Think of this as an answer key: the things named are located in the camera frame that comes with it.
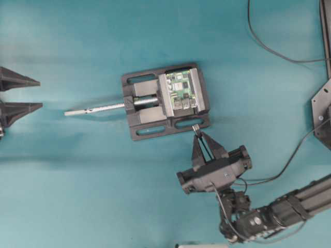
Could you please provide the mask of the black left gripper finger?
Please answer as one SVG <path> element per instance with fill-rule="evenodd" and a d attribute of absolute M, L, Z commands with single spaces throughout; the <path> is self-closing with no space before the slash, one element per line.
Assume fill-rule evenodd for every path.
<path fill-rule="evenodd" d="M 1 67 L 1 91 L 8 91 L 15 88 L 35 87 L 41 83 L 27 76 L 16 73 L 5 67 Z"/>
<path fill-rule="evenodd" d="M 42 107 L 42 103 L 1 102 L 1 138 L 5 135 L 5 129 L 15 121 Z"/>

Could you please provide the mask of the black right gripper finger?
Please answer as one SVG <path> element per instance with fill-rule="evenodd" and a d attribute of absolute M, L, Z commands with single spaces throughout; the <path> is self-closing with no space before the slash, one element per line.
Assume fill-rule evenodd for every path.
<path fill-rule="evenodd" d="M 225 148 L 205 132 L 201 133 L 200 142 L 204 150 L 206 151 L 207 161 L 213 161 L 229 157 L 229 153 L 225 150 Z"/>
<path fill-rule="evenodd" d="M 193 138 L 193 150 L 191 159 L 193 164 L 206 164 L 206 160 L 200 147 L 197 135 L 195 135 Z"/>

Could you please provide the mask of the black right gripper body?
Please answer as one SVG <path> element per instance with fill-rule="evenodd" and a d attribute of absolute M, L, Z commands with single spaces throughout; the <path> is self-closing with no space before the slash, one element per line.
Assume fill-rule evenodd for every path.
<path fill-rule="evenodd" d="M 244 145 L 228 152 L 228 158 L 192 164 L 192 168 L 178 172 L 179 183 L 186 194 L 211 192 L 229 188 L 243 173 L 252 168 L 251 158 Z"/>

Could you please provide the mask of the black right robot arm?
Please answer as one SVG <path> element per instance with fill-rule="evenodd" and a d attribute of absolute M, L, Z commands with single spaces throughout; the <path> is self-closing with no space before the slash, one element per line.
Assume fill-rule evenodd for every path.
<path fill-rule="evenodd" d="M 260 208 L 252 209 L 245 191 L 231 188 L 252 162 L 245 146 L 226 151 L 205 132 L 193 138 L 192 168 L 178 172 L 183 191 L 213 192 L 220 209 L 219 230 L 230 243 L 260 242 L 330 209 L 330 176 L 312 181 Z"/>

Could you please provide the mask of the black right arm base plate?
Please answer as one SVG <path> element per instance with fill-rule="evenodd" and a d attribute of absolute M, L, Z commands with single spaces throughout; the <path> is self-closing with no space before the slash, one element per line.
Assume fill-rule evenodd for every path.
<path fill-rule="evenodd" d="M 311 106 L 314 135 L 330 149 L 330 79 L 312 97 Z"/>

